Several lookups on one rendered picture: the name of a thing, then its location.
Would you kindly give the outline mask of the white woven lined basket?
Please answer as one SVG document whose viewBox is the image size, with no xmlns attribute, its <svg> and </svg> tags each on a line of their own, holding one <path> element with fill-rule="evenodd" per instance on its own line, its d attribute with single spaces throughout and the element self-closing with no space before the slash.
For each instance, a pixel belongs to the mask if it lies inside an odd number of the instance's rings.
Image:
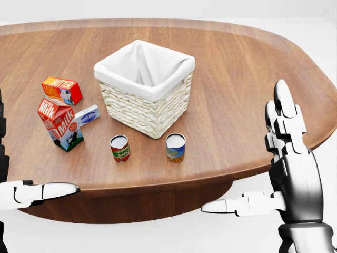
<svg viewBox="0 0 337 253">
<path fill-rule="evenodd" d="M 136 40 L 94 66 L 110 117 L 159 139 L 186 111 L 195 58 Z"/>
</svg>

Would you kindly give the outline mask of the red milk carton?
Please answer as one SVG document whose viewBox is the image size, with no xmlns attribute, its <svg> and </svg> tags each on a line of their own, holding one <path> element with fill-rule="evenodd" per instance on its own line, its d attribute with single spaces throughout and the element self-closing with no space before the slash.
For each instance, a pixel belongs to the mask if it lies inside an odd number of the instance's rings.
<svg viewBox="0 0 337 253">
<path fill-rule="evenodd" d="M 37 113 L 53 142 L 66 152 L 84 140 L 73 109 L 64 102 L 43 95 Z"/>
</svg>

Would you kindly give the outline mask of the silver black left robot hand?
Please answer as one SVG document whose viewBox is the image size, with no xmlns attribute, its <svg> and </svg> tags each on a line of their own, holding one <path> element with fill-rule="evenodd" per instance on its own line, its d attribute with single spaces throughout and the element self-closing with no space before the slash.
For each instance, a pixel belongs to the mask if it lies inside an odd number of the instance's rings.
<svg viewBox="0 0 337 253">
<path fill-rule="evenodd" d="M 2 138 L 6 135 L 6 118 L 0 90 L 0 210 L 27 208 L 45 200 L 80 192 L 80 187 L 68 182 L 34 184 L 32 180 L 7 181 L 10 157 L 5 154 Z"/>
</svg>

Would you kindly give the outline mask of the white blue cream cheese box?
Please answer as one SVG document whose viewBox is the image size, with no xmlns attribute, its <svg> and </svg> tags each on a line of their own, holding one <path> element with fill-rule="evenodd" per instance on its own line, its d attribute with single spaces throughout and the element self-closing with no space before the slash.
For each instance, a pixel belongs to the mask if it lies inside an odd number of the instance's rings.
<svg viewBox="0 0 337 253">
<path fill-rule="evenodd" d="M 100 117 L 100 112 L 96 104 L 89 106 L 88 108 L 75 113 L 76 120 L 79 126 L 83 126 Z"/>
</svg>

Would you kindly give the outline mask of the blue alphabet soup can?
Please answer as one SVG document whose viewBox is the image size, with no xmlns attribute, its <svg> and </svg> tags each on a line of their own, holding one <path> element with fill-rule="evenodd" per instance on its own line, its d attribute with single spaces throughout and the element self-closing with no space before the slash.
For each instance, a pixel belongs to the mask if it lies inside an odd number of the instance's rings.
<svg viewBox="0 0 337 253">
<path fill-rule="evenodd" d="M 181 162 L 185 155 L 186 138 L 180 133 L 171 133 L 166 138 L 166 157 L 170 162 Z"/>
</svg>

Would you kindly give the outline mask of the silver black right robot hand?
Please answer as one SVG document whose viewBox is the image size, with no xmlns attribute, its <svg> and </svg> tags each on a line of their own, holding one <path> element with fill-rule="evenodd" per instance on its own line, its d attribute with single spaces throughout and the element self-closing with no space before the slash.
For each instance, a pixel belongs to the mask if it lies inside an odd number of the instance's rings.
<svg viewBox="0 0 337 253">
<path fill-rule="evenodd" d="M 303 142 L 306 132 L 301 109 L 284 80 L 277 81 L 274 99 L 265 106 L 266 149 L 274 157 L 269 168 L 273 194 L 246 192 L 231 200 L 211 201 L 203 212 L 267 215 L 278 210 L 285 223 L 322 222 L 323 192 L 316 159 Z"/>
</svg>

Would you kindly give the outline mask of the red butter box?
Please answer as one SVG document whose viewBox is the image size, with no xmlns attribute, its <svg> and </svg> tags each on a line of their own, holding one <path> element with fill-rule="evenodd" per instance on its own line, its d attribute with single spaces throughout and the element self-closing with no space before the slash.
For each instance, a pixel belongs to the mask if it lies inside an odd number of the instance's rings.
<svg viewBox="0 0 337 253">
<path fill-rule="evenodd" d="M 76 105 L 82 99 L 82 92 L 77 81 L 48 77 L 42 82 L 45 94 L 66 104 Z"/>
</svg>

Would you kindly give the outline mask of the red tomato sauce can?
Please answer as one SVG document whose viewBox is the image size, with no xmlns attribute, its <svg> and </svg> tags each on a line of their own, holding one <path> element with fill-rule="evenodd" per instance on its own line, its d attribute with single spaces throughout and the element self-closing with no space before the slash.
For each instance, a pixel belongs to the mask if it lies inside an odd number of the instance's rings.
<svg viewBox="0 0 337 253">
<path fill-rule="evenodd" d="M 113 158 L 116 162 L 126 162 L 130 158 L 130 146 L 125 135 L 116 135 L 110 140 Z"/>
</svg>

